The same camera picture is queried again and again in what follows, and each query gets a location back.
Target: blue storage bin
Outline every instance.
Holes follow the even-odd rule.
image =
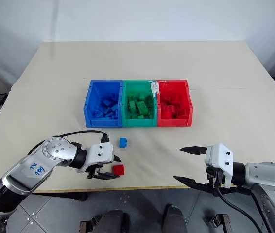
[[[92,80],[84,114],[88,128],[122,127],[121,80]]]

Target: floor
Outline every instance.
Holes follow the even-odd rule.
[[[267,232],[251,197],[242,194],[226,197]],[[91,192],[83,202],[30,195],[8,220],[7,233],[77,233],[80,221],[113,209],[122,209],[130,215],[130,232],[158,233],[168,203],[181,209],[189,233],[222,233],[221,226],[212,228],[204,222],[206,216],[220,213],[229,214],[233,233],[257,232],[246,217],[226,206],[220,198],[195,189],[164,189]]]

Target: robotic arm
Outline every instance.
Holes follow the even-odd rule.
[[[251,195],[268,231],[275,233],[275,163],[247,163],[244,165],[233,162],[233,152],[222,143],[207,148],[185,147],[180,150],[197,155],[206,154],[206,172],[209,183],[196,183],[195,180],[184,177],[175,177],[177,180],[188,187],[220,196],[226,204],[236,210],[238,208],[225,200],[222,194],[240,192]]]
[[[87,178],[109,180],[117,178],[112,173],[100,173],[104,164],[120,159],[113,154],[113,145],[105,139],[92,145],[88,151],[81,144],[70,143],[55,136],[45,140],[33,154],[16,163],[0,179],[0,221],[4,222],[17,206],[33,193],[52,173],[56,166],[69,166],[78,172],[87,172]]]

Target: white table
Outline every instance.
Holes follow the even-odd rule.
[[[185,146],[223,142],[235,161],[275,162],[275,83],[245,42],[55,42],[41,45],[0,111],[0,177],[37,142],[86,128],[83,105],[95,79],[187,79],[192,127],[103,129],[124,176],[88,180],[57,167],[37,192],[181,187],[173,175],[205,182],[204,156],[180,152]],[[100,137],[68,139],[89,147]],[[120,137],[127,148],[118,148]]]

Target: white wall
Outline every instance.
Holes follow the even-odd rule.
[[[275,0],[0,0],[0,77],[43,41],[247,40],[275,76]]]

